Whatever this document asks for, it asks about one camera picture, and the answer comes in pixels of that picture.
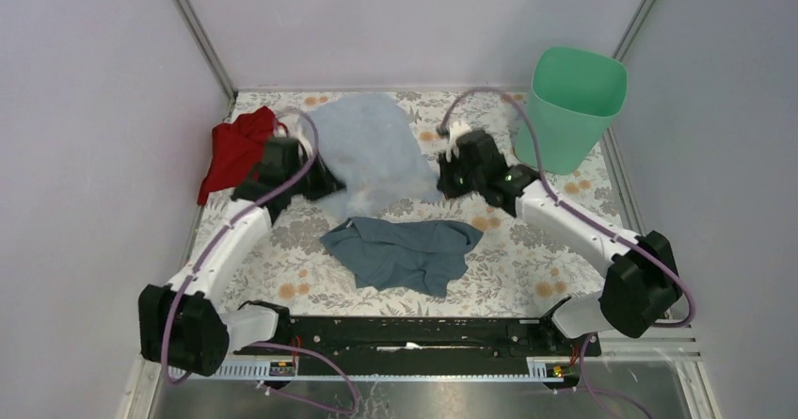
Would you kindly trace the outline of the light blue plastic trash bag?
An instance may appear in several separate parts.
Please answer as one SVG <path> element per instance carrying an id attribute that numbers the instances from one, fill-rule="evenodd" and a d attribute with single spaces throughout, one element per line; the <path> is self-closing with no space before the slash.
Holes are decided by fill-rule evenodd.
<path id="1" fill-rule="evenodd" d="M 345 190 L 317 202 L 338 219 L 374 216 L 401 200 L 441 199 L 407 113 L 389 95 L 345 95 L 309 113 L 318 151 Z"/>

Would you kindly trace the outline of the green plastic trash bin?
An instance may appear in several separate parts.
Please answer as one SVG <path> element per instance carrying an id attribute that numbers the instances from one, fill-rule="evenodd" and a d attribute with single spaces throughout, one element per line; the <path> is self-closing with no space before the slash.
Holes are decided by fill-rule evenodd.
<path id="1" fill-rule="evenodd" d="M 521 123 L 514 155 L 536 168 L 539 150 L 543 170 L 557 175 L 576 170 L 622 109 L 628 83 L 626 67 L 614 58 L 568 46 L 547 49 L 526 99 L 538 144 Z"/>

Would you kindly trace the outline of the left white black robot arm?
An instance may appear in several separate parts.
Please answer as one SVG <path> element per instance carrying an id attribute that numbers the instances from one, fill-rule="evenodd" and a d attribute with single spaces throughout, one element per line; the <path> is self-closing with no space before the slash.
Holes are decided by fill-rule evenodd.
<path id="1" fill-rule="evenodd" d="M 162 285 L 138 297 L 140 354 L 185 373 L 213 375 L 234 351 L 258 343 L 279 354 L 292 341 L 286 308 L 250 301 L 219 311 L 233 274 L 266 237 L 296 196 L 316 201 L 343 190 L 318 152 L 316 137 L 271 137 L 245 180 L 234 189 L 227 214 L 198 253 Z"/>

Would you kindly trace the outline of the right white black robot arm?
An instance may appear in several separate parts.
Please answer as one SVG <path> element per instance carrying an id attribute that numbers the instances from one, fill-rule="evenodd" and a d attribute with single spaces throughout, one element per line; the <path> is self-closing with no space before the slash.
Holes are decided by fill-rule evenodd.
<path id="1" fill-rule="evenodd" d="M 669 241 L 615 227 L 578 204 L 557 197 L 540 174 L 511 166 L 483 129 L 454 124 L 439 153 L 438 189 L 448 199 L 471 193 L 509 216 L 544 230 L 577 252 L 603 278 L 600 291 L 567 298 L 545 315 L 541 346 L 562 355 L 577 338 L 616 330 L 639 338 L 682 296 Z"/>

